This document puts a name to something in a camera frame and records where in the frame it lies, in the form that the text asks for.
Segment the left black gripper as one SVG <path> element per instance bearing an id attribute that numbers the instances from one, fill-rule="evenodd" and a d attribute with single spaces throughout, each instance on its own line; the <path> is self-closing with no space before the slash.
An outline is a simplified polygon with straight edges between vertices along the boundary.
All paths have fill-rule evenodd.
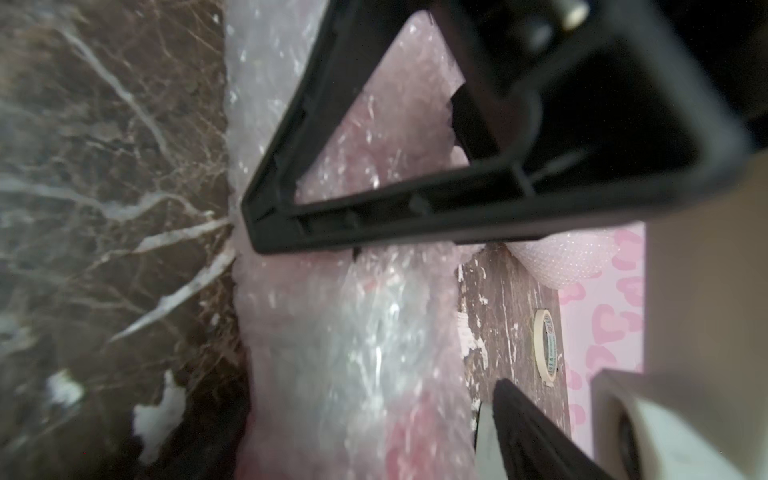
<path id="1" fill-rule="evenodd" d="M 767 146 L 767 4 L 659 1 L 657 7 L 744 121 Z M 482 79 L 505 95 L 511 82 L 596 14 L 595 1 L 434 1 L 453 52 L 475 43 Z"/>

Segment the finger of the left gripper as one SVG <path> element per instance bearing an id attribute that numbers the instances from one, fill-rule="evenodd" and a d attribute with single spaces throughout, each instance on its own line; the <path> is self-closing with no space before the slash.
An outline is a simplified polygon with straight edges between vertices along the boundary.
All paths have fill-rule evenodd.
<path id="1" fill-rule="evenodd" d="M 434 1 L 332 1 L 306 72 L 240 209 L 261 254 L 384 243 L 532 240 L 688 204 L 736 179 L 753 135 L 657 7 L 598 10 L 511 82 L 453 52 Z M 295 200 L 406 21 L 429 12 L 465 82 L 454 128 L 469 163 L 311 204 Z"/>

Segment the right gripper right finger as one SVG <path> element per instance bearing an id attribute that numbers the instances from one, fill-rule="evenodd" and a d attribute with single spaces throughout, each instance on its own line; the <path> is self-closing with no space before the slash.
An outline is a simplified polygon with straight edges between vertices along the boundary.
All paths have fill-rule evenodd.
<path id="1" fill-rule="evenodd" d="M 610 476 L 511 380 L 496 382 L 492 411 L 509 479 L 599 480 Z"/>

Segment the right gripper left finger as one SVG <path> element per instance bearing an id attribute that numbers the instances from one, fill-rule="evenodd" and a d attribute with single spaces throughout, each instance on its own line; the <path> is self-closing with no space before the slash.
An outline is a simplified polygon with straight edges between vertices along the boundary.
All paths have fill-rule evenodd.
<path id="1" fill-rule="evenodd" d="M 140 442 L 137 479 L 233 479 L 250 410 L 239 384 L 218 395 L 199 391 L 190 400 L 167 383 L 155 404 L 134 406 Z"/>

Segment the tape roll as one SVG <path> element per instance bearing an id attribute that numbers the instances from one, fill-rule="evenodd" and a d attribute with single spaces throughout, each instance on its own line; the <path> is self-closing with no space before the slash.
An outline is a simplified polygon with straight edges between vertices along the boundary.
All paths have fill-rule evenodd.
<path id="1" fill-rule="evenodd" d="M 534 313 L 533 346 L 536 369 L 546 386 L 555 384 L 558 373 L 558 339 L 553 317 L 548 309 Z"/>

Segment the bubble wrap sheet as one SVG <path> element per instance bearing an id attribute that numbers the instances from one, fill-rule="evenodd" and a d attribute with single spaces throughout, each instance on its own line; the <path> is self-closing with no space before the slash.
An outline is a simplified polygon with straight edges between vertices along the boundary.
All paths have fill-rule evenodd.
<path id="1" fill-rule="evenodd" d="M 556 290 L 600 273 L 619 251 L 607 229 L 569 231 L 506 246 L 537 282 Z"/>
<path id="2" fill-rule="evenodd" d="M 262 256 L 239 206 L 304 73 L 322 1 L 224 5 L 234 306 L 251 412 L 239 479 L 470 479 L 474 449 L 451 243 Z M 303 202 L 459 167 L 451 95 L 462 82 L 425 13 L 400 29 Z"/>

